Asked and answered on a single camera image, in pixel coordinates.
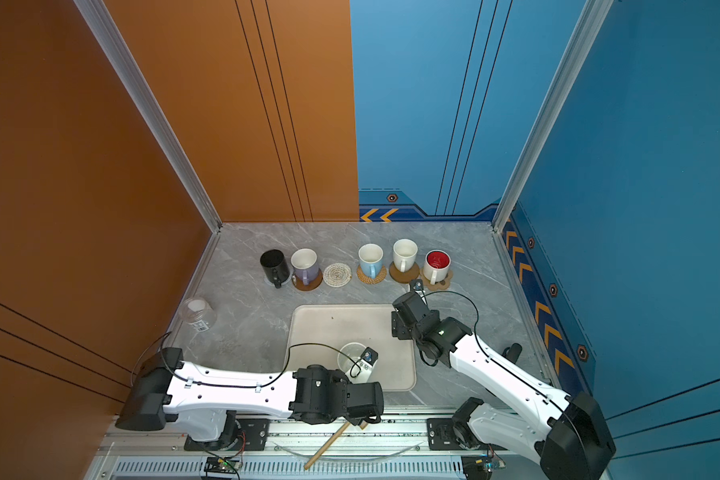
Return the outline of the white speckled mug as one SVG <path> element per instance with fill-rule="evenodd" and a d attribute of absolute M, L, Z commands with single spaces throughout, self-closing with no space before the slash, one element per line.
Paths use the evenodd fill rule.
<path fill-rule="evenodd" d="M 338 368 L 354 383 L 356 382 L 353 377 L 359 372 L 357 361 L 365 348 L 366 346 L 362 343 L 350 342 L 345 344 L 337 354 Z"/>

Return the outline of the dark wooden round coaster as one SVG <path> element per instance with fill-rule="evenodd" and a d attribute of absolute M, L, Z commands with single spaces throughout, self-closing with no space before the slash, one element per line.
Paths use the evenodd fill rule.
<path fill-rule="evenodd" d="M 389 265 L 389 273 L 392 279 L 401 284 L 408 284 L 410 281 L 415 280 L 420 275 L 420 267 L 417 263 L 413 263 L 412 267 L 405 272 L 401 272 L 394 262 Z"/>

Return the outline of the white mug red inside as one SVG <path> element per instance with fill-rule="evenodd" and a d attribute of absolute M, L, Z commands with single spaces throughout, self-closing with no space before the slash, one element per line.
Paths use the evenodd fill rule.
<path fill-rule="evenodd" d="M 451 266 L 451 257 L 442 250 L 428 252 L 424 259 L 422 275 L 430 284 L 446 280 Z"/>

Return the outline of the rattan round coaster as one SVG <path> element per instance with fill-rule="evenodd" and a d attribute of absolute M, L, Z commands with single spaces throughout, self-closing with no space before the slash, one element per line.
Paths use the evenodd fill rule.
<path fill-rule="evenodd" d="M 382 266 L 377 275 L 373 278 L 367 276 L 360 266 L 356 269 L 357 278 L 364 284 L 376 285 L 381 283 L 387 277 L 387 267 Z"/>

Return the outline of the light blue mug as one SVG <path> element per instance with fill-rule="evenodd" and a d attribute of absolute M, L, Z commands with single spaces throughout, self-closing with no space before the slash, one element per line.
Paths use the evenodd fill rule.
<path fill-rule="evenodd" d="M 376 279 L 383 266 L 383 249 L 374 243 L 363 245 L 358 251 L 361 272 L 369 279 Z"/>

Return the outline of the black mug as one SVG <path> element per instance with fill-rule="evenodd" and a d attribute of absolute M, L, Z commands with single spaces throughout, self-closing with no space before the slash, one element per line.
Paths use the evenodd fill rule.
<path fill-rule="evenodd" d="M 267 280 L 276 288 L 281 288 L 290 277 L 291 272 L 285 254 L 278 249 L 265 251 L 259 259 Z"/>

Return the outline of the purple mug white inside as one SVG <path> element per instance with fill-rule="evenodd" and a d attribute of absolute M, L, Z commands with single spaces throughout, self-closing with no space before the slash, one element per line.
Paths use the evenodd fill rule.
<path fill-rule="evenodd" d="M 304 284 L 308 284 L 318 275 L 318 255 L 312 249 L 301 248 L 294 252 L 291 256 L 291 264 L 294 275 L 300 278 Z"/>

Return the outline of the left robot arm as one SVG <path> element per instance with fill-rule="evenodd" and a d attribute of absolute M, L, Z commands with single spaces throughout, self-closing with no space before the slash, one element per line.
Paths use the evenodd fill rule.
<path fill-rule="evenodd" d="M 378 382 L 353 383 L 340 370 L 313 364 L 295 371 L 246 373 L 186 361 L 183 350 L 166 347 L 137 369 L 118 429 L 169 429 L 202 445 L 237 437 L 233 415 L 257 414 L 310 425 L 344 419 L 377 423 L 384 412 Z"/>

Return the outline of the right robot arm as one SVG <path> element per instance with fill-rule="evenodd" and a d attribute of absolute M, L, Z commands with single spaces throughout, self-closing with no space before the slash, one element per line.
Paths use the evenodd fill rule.
<path fill-rule="evenodd" d="M 605 473 L 616 445 L 591 395 L 572 395 L 535 378 L 489 347 L 475 328 L 442 318 L 414 291 L 392 306 L 393 332 L 412 340 L 424 362 L 471 378 L 511 409 L 466 400 L 451 418 L 460 447 L 504 447 L 537 463 L 549 479 L 598 479 Z"/>

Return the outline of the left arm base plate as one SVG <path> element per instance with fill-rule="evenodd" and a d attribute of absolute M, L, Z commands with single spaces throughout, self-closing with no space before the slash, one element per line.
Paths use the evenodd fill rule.
<path fill-rule="evenodd" d="M 266 418 L 237 418 L 229 416 L 218 440 L 196 442 L 188 437 L 185 451 L 263 451 L 269 434 L 270 420 Z"/>

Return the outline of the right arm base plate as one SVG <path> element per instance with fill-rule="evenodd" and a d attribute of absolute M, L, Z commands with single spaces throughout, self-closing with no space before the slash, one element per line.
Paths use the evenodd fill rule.
<path fill-rule="evenodd" d="M 465 425 L 455 423 L 452 418 L 428 418 L 426 420 L 429 449 L 445 450 L 496 450 L 504 451 L 501 445 L 486 444 L 470 433 Z"/>

